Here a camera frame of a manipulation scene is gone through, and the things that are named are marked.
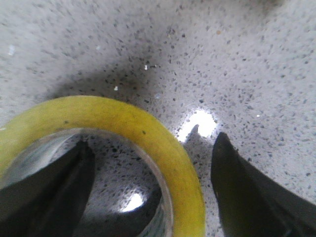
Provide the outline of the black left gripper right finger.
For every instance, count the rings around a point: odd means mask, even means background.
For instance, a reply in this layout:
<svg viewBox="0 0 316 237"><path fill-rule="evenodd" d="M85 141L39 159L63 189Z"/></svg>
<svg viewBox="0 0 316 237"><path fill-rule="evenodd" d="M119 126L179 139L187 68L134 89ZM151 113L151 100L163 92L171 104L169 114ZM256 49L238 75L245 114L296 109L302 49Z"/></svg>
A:
<svg viewBox="0 0 316 237"><path fill-rule="evenodd" d="M211 183L226 237L314 237L316 206L282 187L216 138Z"/></svg>

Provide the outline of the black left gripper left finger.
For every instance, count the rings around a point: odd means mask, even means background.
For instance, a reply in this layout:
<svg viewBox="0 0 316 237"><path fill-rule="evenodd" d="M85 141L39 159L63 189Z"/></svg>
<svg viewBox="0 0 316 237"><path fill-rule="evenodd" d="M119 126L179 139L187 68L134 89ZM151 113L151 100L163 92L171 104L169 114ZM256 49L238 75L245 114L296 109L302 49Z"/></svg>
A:
<svg viewBox="0 0 316 237"><path fill-rule="evenodd" d="M0 190L2 237L71 237L95 177L95 154L79 141L59 159Z"/></svg>

